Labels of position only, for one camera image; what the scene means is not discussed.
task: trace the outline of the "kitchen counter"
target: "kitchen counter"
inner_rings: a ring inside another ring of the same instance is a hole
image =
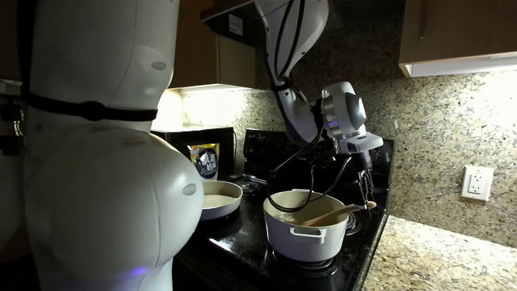
[[[517,249],[390,216],[364,289],[517,289]]]

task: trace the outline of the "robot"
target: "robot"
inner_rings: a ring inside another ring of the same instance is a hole
[[[383,144],[349,82],[309,105],[290,82],[327,0],[256,0],[272,90],[301,147]],[[180,0],[38,0],[25,74],[25,204],[42,289],[172,289],[175,255],[202,212],[194,165],[151,134],[173,76]]]

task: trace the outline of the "kitchen wall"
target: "kitchen wall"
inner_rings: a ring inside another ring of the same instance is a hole
[[[406,79],[398,68],[404,8],[387,3],[356,6],[358,14],[338,5],[295,82],[314,98],[351,81],[364,97],[369,131],[396,141],[393,215],[517,247],[517,71]],[[241,142],[249,126],[283,128],[270,92],[183,100],[186,124],[233,124]],[[496,168],[487,204],[459,197],[464,165]]]

